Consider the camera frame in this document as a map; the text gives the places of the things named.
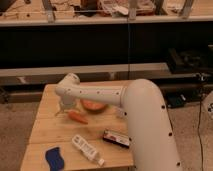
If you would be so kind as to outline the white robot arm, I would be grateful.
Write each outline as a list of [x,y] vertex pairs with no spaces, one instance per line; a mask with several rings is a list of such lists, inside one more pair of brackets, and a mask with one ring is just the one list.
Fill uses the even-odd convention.
[[57,84],[55,93],[61,109],[68,109],[75,98],[122,108],[136,171],[183,171],[162,92],[152,81],[87,86],[69,73]]

